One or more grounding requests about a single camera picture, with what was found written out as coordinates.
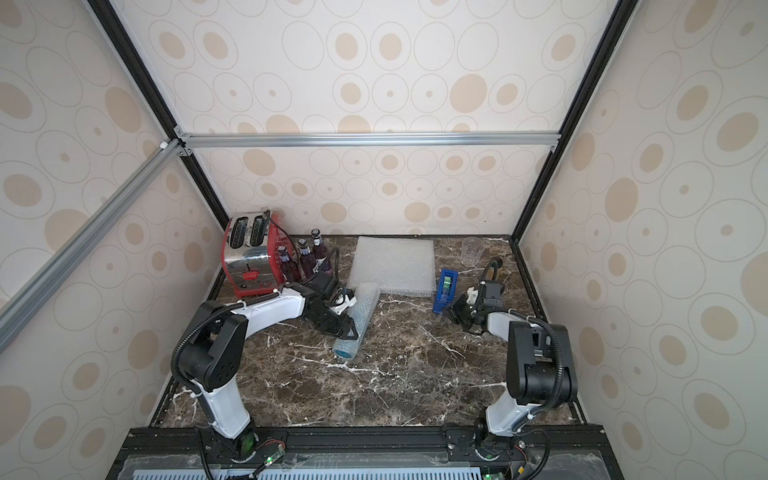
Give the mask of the blue tape dispenser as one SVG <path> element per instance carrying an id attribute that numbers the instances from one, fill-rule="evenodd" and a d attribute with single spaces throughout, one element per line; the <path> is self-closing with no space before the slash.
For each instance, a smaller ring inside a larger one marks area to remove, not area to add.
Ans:
<path id="1" fill-rule="evenodd" d="M 454 300 L 458 282 L 458 272 L 443 268 L 437 282 L 436 296 L 432 311 L 441 314 Z"/>

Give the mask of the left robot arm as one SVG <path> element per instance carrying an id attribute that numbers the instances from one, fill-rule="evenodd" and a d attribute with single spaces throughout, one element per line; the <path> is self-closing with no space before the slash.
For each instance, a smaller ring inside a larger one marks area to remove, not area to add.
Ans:
<path id="1" fill-rule="evenodd" d="M 247 301 L 206 301 L 172 352 L 172 375 L 197 398 L 219 436 L 239 439 L 251 428 L 236 381 L 245 341 L 292 319 L 304 319 L 327 336 L 356 340 L 359 332 L 348 313 L 356 303 L 354 291 L 323 271 Z"/>

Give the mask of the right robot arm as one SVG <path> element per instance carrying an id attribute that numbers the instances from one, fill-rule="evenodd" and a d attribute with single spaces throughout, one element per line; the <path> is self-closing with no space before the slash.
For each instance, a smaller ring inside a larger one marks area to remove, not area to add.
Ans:
<path id="1" fill-rule="evenodd" d="M 485 410 L 485 431 L 514 437 L 546 411 L 575 400 L 578 382 L 567 329 L 507 309 L 503 285 L 482 280 L 442 313 L 467 333 L 507 343 L 506 390 Z"/>

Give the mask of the stack of bubble wrap sheets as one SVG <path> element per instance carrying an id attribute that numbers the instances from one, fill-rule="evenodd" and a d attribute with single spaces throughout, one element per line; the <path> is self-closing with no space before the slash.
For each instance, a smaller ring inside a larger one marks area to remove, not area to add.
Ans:
<path id="1" fill-rule="evenodd" d="M 375 283 L 381 293 L 431 297 L 436 293 L 434 241 L 359 237 L 347 286 Z"/>

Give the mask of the clear drinking glass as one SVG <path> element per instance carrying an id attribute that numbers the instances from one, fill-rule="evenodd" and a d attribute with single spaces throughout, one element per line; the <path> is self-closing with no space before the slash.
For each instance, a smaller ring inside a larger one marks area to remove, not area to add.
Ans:
<path id="1" fill-rule="evenodd" d="M 480 238 L 467 237 L 463 239 L 460 251 L 461 263 L 467 267 L 476 266 L 479 263 L 485 248 L 485 243 Z"/>

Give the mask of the red and chrome toaster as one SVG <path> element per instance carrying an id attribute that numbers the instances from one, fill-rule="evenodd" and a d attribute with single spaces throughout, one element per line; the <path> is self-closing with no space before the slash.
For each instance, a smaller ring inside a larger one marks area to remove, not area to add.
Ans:
<path id="1" fill-rule="evenodd" d="M 238 299 L 269 294 L 285 282 L 277 255 L 285 240 L 269 209 L 241 213 L 229 221 L 221 265 Z"/>

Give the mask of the horizontal aluminium frame bar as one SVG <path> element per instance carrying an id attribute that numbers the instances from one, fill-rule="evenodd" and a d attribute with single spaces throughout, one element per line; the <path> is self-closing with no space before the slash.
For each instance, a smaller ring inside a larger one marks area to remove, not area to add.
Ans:
<path id="1" fill-rule="evenodd" d="M 191 134 L 175 141 L 189 148 L 362 148 L 437 146 L 556 146 L 560 134 L 524 132 L 385 132 L 385 133 L 276 133 Z"/>

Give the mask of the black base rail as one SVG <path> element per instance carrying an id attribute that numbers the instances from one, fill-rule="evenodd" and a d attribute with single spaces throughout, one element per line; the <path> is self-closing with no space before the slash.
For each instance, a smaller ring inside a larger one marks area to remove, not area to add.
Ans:
<path id="1" fill-rule="evenodd" d="M 131 430 L 110 479 L 620 479 L 603 428 L 480 426 L 260 428 L 234 460 L 206 428 Z"/>

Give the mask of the diagonal aluminium frame bar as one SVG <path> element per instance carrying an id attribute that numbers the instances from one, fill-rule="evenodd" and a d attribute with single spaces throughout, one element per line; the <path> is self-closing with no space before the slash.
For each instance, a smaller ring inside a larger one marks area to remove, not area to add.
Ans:
<path id="1" fill-rule="evenodd" d="M 163 143 L 8 301 L 1 310 L 2 349 L 6 349 L 16 339 L 85 257 L 136 202 L 147 186 L 154 181 L 166 163 L 179 156 L 180 152 L 181 142 L 178 139 Z"/>

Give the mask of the black right frame post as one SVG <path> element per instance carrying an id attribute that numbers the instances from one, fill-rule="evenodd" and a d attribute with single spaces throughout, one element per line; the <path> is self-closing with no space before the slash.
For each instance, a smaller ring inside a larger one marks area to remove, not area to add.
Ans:
<path id="1" fill-rule="evenodd" d="M 620 0 L 616 3 L 613 13 L 597 43 L 596 50 L 587 65 L 581 83 L 576 89 L 575 96 L 559 129 L 559 141 L 547 155 L 538 173 L 521 217 L 510 237 L 510 245 L 518 246 L 527 230 L 547 187 L 556 172 L 558 165 L 571 142 L 579 123 L 602 79 L 608 64 L 625 33 L 627 25 L 637 9 L 639 1 Z"/>

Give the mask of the black frame post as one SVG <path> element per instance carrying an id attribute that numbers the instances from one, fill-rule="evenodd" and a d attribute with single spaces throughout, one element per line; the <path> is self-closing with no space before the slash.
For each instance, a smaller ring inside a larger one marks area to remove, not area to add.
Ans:
<path id="1" fill-rule="evenodd" d="M 88 0 L 85 4 L 95 15 L 97 23 L 104 31 L 166 137 L 181 142 L 183 147 L 183 153 L 180 156 L 181 161 L 219 226 L 224 229 L 229 221 L 229 215 L 194 152 L 186 145 L 186 141 L 178 135 L 178 122 L 136 49 L 133 40 L 119 19 L 117 11 L 110 1 Z"/>
<path id="2" fill-rule="evenodd" d="M 571 142 L 579 123 L 602 79 L 608 64 L 625 33 L 627 25 L 637 9 L 639 1 L 620 0 L 616 3 L 613 13 L 597 43 L 596 50 L 587 65 L 581 83 L 576 89 L 575 96 L 559 129 L 559 141 L 547 155 L 538 173 L 521 217 L 510 237 L 510 245 L 518 246 L 527 230 L 547 187 L 556 172 L 558 165 Z"/>

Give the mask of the black left frame post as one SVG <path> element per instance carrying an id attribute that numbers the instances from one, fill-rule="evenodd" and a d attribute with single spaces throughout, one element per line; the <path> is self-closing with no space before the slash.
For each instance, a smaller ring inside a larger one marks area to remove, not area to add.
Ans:
<path id="1" fill-rule="evenodd" d="M 186 145 L 186 141 L 178 135 L 178 122 L 136 49 L 133 40 L 119 19 L 117 11 L 110 1 L 88 0 L 85 4 L 95 15 L 97 23 L 104 31 L 166 137 L 181 142 L 183 147 L 183 153 L 180 156 L 181 161 L 219 226 L 224 229 L 229 221 L 229 215 L 194 152 Z"/>

